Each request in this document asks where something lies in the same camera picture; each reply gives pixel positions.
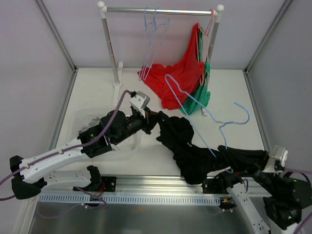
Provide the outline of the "grey tank top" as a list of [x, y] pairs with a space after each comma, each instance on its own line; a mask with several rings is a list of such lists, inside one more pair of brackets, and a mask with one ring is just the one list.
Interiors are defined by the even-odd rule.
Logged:
[[89, 128], [92, 128], [100, 123], [100, 117], [93, 118], [87, 125], [84, 125], [79, 133], [87, 131]]

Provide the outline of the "black tank top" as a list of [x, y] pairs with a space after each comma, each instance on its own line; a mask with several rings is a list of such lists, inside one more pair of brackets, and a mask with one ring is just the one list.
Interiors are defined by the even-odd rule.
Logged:
[[152, 113], [148, 122], [159, 124], [160, 136], [156, 138], [173, 152], [180, 174], [191, 185], [201, 184], [208, 173], [226, 169], [235, 174], [252, 176], [263, 170], [269, 153], [264, 150], [242, 150], [224, 145], [217, 150], [200, 148], [192, 144], [194, 130], [184, 117], [169, 117], [162, 111]]

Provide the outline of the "white tank top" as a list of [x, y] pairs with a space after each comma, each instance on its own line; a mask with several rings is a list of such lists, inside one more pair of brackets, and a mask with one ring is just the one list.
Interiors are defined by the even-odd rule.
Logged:
[[136, 142], [135, 138], [136, 138], [135, 135], [133, 135], [125, 139], [124, 141], [120, 142], [119, 144], [114, 145], [113, 149], [115, 151], [130, 151], [133, 149], [134, 144]]

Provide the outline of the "light blue wire hanger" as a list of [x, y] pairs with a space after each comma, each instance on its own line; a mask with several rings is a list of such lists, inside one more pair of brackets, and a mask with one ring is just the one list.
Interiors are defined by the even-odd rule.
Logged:
[[154, 43], [154, 38], [156, 34], [156, 17], [155, 12], [153, 13], [152, 19], [150, 22], [147, 21], [147, 10], [148, 7], [144, 10], [144, 38], [142, 45], [142, 53], [141, 53], [141, 70], [138, 73], [139, 81], [144, 80], [144, 74], [146, 68], [149, 65], [149, 58], [151, 54], [151, 50]]

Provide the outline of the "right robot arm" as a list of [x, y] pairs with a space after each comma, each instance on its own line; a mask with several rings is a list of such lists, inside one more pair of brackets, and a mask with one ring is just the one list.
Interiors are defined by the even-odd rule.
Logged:
[[269, 224], [257, 211], [239, 175], [222, 172], [214, 178], [214, 183], [221, 192], [231, 196], [250, 233], [298, 234], [312, 217], [302, 217], [302, 211], [312, 204], [312, 183], [306, 175], [303, 180], [291, 175], [292, 172], [283, 176], [273, 173], [253, 176], [254, 181], [270, 194], [263, 198]]

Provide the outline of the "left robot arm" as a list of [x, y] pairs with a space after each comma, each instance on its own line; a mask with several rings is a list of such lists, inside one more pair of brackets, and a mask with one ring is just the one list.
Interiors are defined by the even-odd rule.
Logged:
[[140, 130], [149, 135], [157, 123], [158, 113], [149, 108], [142, 112], [134, 108], [131, 110], [130, 116], [119, 110], [109, 112], [97, 125], [80, 132], [62, 147], [32, 158], [11, 157], [11, 187], [14, 197], [19, 200], [34, 197], [42, 188], [60, 182], [54, 176], [58, 169], [110, 152], [112, 146], [120, 144]]

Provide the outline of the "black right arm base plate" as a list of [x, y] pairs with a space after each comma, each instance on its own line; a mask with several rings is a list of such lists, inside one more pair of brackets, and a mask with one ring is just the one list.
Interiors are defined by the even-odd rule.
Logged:
[[237, 183], [243, 183], [242, 179], [226, 181], [220, 177], [214, 179], [206, 179], [202, 182], [203, 194], [228, 194], [227, 188]]

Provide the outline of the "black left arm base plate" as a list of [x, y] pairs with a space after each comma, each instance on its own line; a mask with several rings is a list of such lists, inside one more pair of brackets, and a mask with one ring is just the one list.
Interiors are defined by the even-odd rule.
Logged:
[[115, 192], [117, 184], [116, 176], [102, 176], [101, 179], [91, 182], [86, 187], [82, 187], [87, 192]]

